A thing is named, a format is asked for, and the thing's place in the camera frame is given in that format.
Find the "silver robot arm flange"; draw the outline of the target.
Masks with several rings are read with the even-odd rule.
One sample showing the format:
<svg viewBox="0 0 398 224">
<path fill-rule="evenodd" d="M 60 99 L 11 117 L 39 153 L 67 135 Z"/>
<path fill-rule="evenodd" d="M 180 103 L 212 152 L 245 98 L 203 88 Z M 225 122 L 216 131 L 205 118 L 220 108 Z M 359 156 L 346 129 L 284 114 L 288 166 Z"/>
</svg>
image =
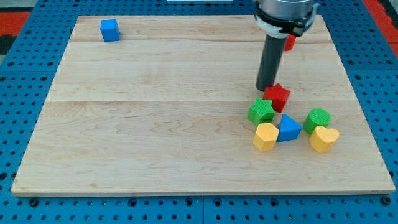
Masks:
<svg viewBox="0 0 398 224">
<path fill-rule="evenodd" d="M 314 0 L 259 0 L 254 17 L 259 28 L 273 38 L 300 37 L 312 26 L 318 6 Z"/>
</svg>

